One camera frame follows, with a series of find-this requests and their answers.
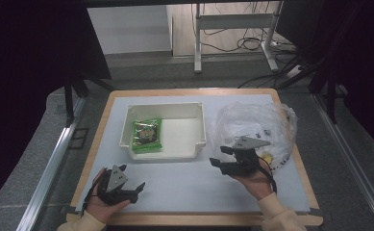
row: hand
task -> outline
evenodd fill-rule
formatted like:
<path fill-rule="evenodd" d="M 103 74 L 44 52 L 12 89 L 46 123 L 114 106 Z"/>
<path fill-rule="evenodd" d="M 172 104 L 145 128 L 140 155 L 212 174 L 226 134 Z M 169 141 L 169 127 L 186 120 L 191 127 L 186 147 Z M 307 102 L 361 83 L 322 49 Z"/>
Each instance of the hand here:
<path fill-rule="evenodd" d="M 264 168 L 266 171 L 270 172 L 270 169 L 267 163 L 259 159 L 261 167 Z M 261 173 L 260 171 L 256 171 L 250 176 L 231 176 L 232 178 L 238 180 L 240 183 L 244 185 L 246 190 L 251 193 L 256 199 L 261 200 L 266 196 L 273 193 L 270 186 L 270 181 L 267 177 Z"/>
<path fill-rule="evenodd" d="M 94 182 L 105 172 L 105 168 L 101 169 L 97 176 L 93 179 Z M 99 184 L 94 187 L 92 195 L 97 195 L 97 188 Z M 107 223 L 112 215 L 130 204 L 130 200 L 122 201 L 115 205 L 105 204 L 98 196 L 92 196 L 87 204 L 87 212 L 94 216 L 97 220 Z"/>

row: wall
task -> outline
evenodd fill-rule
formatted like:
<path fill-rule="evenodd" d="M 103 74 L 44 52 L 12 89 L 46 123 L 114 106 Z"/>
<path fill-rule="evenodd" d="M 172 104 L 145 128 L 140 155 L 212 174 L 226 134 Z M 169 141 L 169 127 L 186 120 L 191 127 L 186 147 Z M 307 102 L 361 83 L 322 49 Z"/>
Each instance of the wall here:
<path fill-rule="evenodd" d="M 166 6 L 87 11 L 105 55 L 171 50 Z"/>

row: black curtain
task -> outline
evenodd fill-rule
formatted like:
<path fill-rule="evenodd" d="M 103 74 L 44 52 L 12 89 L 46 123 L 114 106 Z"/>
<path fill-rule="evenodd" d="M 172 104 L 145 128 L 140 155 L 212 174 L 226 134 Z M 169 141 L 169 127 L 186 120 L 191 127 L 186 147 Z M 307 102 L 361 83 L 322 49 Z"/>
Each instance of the black curtain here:
<path fill-rule="evenodd" d="M 111 78 L 85 7 L 0 1 L 0 189 L 35 133 L 49 93 L 67 78 L 81 81 L 79 72 Z"/>

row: sleeve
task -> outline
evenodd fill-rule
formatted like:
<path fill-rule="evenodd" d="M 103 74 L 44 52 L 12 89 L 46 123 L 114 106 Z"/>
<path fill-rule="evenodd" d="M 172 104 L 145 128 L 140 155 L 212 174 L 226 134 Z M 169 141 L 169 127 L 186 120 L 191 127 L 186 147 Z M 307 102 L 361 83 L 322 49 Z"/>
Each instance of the sleeve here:
<path fill-rule="evenodd" d="M 272 193 L 260 200 L 259 207 L 264 215 L 263 231 L 306 230 L 306 227 L 299 221 L 297 214 L 283 206 L 276 193 Z"/>
<path fill-rule="evenodd" d="M 62 224 L 57 231 L 101 231 L 105 226 L 105 223 L 85 211 L 80 219 Z"/>

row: table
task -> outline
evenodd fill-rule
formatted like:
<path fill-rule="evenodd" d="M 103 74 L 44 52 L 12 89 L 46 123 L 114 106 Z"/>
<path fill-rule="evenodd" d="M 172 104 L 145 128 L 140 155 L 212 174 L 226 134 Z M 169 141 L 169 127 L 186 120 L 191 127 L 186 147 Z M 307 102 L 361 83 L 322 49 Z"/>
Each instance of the table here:
<path fill-rule="evenodd" d="M 275 90 L 237 90 L 237 89 L 198 89 L 198 90 L 117 90 L 113 91 L 109 97 L 104 113 L 100 120 L 95 138 L 87 156 L 81 178 L 78 182 L 76 192 L 72 198 L 71 206 L 76 207 L 79 203 L 79 197 L 84 190 L 85 184 L 89 178 L 91 167 L 96 158 L 100 141 L 102 139 L 107 121 L 111 112 L 113 101 L 116 97 L 138 97 L 138 96 L 186 96 L 186 95 L 231 95 L 231 94 L 269 94 L 275 103 L 280 103 L 279 96 Z M 299 218 L 305 225 L 320 225 L 323 218 L 315 211 L 319 210 L 318 203 L 312 190 L 312 186 L 306 170 L 304 168 L 298 148 L 294 146 L 292 158 L 297 166 L 307 199 L 311 206 L 311 211 L 306 214 L 300 214 Z M 68 214 L 68 221 L 80 218 L 76 214 Z M 225 225 L 225 226 L 253 226 L 261 225 L 262 215 L 260 213 L 225 213 L 225 214 L 169 214 L 169 213 L 139 213 L 139 214 L 120 214 L 113 216 L 109 225 Z"/>

